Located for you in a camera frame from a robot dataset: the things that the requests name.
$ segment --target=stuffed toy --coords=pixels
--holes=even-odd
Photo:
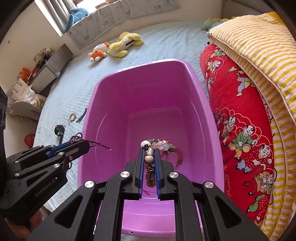
[[[73,12],[73,14],[70,14],[68,24],[65,28],[65,32],[67,32],[73,26],[73,24],[89,15],[89,12],[85,8],[74,7],[71,8],[70,11]]]
[[[113,3],[113,2],[116,2],[117,0],[105,0],[106,3],[110,4],[110,3]]]
[[[89,53],[90,61],[96,62],[107,56],[109,43],[97,45],[92,53]]]
[[[222,18],[222,19],[221,18],[213,18],[213,19],[208,18],[202,24],[202,30],[209,31],[211,28],[213,28],[221,23],[224,23],[228,20],[230,20],[230,19],[228,19],[228,18]]]
[[[128,54],[126,49],[131,45],[139,46],[144,43],[141,35],[135,33],[124,32],[119,36],[116,43],[110,44],[108,53],[114,57],[124,57]]]

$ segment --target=white bead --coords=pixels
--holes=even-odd
[[[154,157],[153,156],[150,156],[150,155],[147,155],[145,156],[144,158],[144,162],[147,164],[147,165],[151,165],[154,163]]]
[[[145,146],[146,144],[147,144],[148,146],[151,146],[150,141],[144,140],[144,141],[141,142],[141,147]]]

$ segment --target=white bedsheet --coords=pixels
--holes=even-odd
[[[123,68],[161,59],[183,59],[192,66],[207,95],[199,67],[199,55],[207,45],[208,38],[206,31],[201,30],[201,24],[168,22],[137,30],[135,32],[142,36],[145,43],[142,46],[131,46],[124,58],[108,55],[98,63],[91,63],[87,54],[92,49],[74,58],[47,98],[37,126],[34,146],[58,145],[59,137],[54,134],[58,124],[65,127],[64,141],[81,132],[84,120],[69,124],[70,114],[76,113],[77,118],[80,117],[88,107],[93,89],[100,79]],[[77,189],[77,162],[73,161],[72,169],[67,172],[68,183],[46,203],[49,210],[56,209]]]

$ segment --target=curtain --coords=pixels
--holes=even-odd
[[[54,16],[57,24],[62,32],[65,31],[67,26],[70,9],[76,7],[72,0],[45,0],[52,15]]]

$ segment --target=orange plush toy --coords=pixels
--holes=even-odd
[[[97,45],[92,53],[89,53],[90,61],[96,62],[107,56],[109,43],[102,43]]]

